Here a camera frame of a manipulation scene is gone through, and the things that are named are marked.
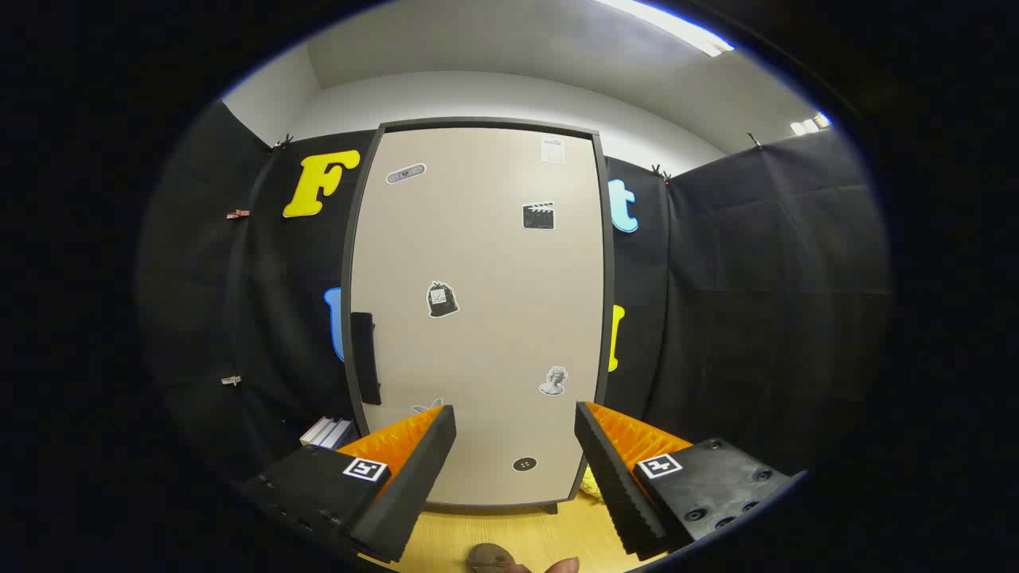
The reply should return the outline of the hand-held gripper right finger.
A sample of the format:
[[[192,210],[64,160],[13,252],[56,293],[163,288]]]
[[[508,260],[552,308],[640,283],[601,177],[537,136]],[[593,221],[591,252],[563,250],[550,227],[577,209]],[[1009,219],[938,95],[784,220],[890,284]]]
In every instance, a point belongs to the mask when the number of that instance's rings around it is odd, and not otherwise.
[[[589,400],[576,403],[575,435],[623,548],[642,561],[719,540],[806,477],[728,440],[688,442]]]

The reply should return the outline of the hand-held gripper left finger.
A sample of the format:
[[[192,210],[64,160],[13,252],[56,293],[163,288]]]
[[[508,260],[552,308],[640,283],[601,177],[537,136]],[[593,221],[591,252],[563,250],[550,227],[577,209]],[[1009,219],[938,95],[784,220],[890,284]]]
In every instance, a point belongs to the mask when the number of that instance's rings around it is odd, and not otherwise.
[[[454,441],[454,407],[431,407],[338,449],[299,447],[242,494],[329,552],[398,562]]]

